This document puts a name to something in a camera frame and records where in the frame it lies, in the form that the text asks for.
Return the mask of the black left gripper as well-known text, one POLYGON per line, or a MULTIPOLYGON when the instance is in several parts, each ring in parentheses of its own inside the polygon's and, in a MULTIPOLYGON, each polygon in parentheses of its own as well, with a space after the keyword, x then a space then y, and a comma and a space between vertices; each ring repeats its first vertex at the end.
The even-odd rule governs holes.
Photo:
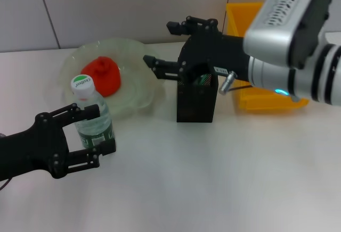
POLYGON ((60 179, 68 173, 98 168, 100 155, 116 151, 115 139, 69 152, 63 127, 99 117, 97 104, 81 109, 76 103, 36 115, 29 129, 1 138, 1 181, 35 170, 47 171, 60 179))

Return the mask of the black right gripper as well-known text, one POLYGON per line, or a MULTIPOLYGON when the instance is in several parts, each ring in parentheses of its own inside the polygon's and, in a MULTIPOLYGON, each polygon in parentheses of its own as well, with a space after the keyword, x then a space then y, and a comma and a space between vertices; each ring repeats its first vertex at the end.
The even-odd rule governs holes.
POLYGON ((248 81, 250 56, 243 51, 243 38, 227 36, 218 30, 216 19, 187 16, 182 22, 169 21, 171 35, 190 36, 181 49, 177 62, 143 57, 158 79, 194 82, 203 74, 224 75, 233 71, 238 80, 248 81))

